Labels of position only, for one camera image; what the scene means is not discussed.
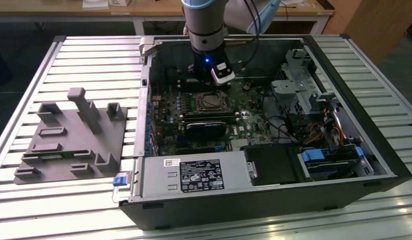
power supply label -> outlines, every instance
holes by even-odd
[[[182,161],[180,190],[184,193],[223,189],[223,176],[218,159]]]

floor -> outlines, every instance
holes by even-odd
[[[179,34],[182,24],[146,24],[147,34]],[[10,82],[0,86],[0,133],[16,108],[53,36],[132,35],[128,22],[47,23],[37,31],[33,23],[0,23],[0,54],[12,71]],[[404,37],[378,66],[412,103],[412,43]]]

table leg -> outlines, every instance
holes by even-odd
[[[37,31],[40,31],[40,32],[44,31],[44,29],[45,29],[45,27],[44,27],[45,23],[44,22],[34,22],[33,24],[34,24]]]
[[[135,16],[132,18],[134,30],[135,30],[135,34],[138,36],[143,36],[144,35],[143,22],[144,22],[144,18],[143,17]]]
[[[321,16],[318,17],[317,22],[314,22],[310,35],[320,35],[325,29],[326,23],[329,20],[329,16]]]

aluminum extrusion table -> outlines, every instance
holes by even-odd
[[[349,39],[314,36],[333,66],[412,172],[412,106]],[[162,231],[136,228],[112,201],[112,178],[12,183],[38,123],[41,102],[75,109],[65,91],[87,90],[97,108],[128,107],[121,171],[132,168],[139,36],[56,37],[0,137],[0,239],[392,239],[412,238],[412,180],[342,209]],[[321,75],[324,86],[330,90]]]

wooden table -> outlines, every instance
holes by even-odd
[[[315,0],[278,8],[274,21],[314,22],[310,33],[320,34],[333,10]],[[146,21],[184,21],[180,0],[131,0],[128,6],[83,11],[81,0],[0,0],[0,22],[132,22],[136,35],[144,35]]]

